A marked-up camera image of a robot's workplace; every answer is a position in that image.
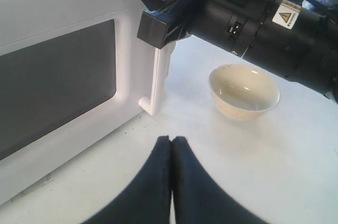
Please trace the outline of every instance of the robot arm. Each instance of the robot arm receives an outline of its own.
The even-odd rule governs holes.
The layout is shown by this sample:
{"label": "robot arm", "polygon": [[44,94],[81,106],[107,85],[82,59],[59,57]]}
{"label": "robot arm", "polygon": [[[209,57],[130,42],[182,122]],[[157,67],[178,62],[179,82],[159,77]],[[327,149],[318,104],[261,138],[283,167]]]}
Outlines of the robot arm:
{"label": "robot arm", "polygon": [[338,100],[338,19],[286,0],[142,0],[138,37],[162,48],[196,35],[289,81]]}

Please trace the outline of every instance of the table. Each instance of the table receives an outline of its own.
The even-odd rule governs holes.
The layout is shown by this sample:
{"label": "table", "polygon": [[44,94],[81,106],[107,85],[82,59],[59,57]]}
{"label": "table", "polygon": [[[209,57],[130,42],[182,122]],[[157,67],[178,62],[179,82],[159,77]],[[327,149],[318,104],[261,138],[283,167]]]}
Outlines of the table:
{"label": "table", "polygon": [[209,72],[225,63],[244,62],[194,37],[179,42],[161,113],[140,114],[2,205],[0,223],[79,223],[133,179],[158,136],[183,135],[214,180],[264,220],[337,224],[338,106],[274,76],[275,110],[228,120],[208,88]]}

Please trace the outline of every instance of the yellow warning sticker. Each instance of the yellow warning sticker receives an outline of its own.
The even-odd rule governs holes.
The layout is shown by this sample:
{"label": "yellow warning sticker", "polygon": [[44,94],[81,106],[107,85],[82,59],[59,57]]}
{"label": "yellow warning sticker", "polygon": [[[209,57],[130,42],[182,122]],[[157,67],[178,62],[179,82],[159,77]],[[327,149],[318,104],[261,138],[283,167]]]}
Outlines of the yellow warning sticker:
{"label": "yellow warning sticker", "polygon": [[297,21],[301,9],[300,6],[290,1],[282,0],[273,18],[273,22],[291,30]]}

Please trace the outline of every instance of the microwave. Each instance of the microwave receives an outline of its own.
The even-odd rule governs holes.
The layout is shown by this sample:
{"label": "microwave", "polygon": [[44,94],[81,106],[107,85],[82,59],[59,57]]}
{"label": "microwave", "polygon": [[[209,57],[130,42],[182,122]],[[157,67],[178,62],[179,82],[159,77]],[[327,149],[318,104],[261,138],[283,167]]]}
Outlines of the microwave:
{"label": "microwave", "polygon": [[140,0],[0,0],[0,204],[142,110],[175,43],[137,38]]}

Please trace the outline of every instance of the white ceramic bowl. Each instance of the white ceramic bowl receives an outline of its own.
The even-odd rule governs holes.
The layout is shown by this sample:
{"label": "white ceramic bowl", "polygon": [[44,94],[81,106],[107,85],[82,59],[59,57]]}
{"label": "white ceramic bowl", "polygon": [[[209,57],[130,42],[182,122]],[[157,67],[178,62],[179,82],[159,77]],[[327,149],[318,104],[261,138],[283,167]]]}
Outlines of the white ceramic bowl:
{"label": "white ceramic bowl", "polygon": [[257,118],[275,108],[280,100],[273,79],[244,64],[226,64],[214,69],[209,86],[217,109],[235,120]]}

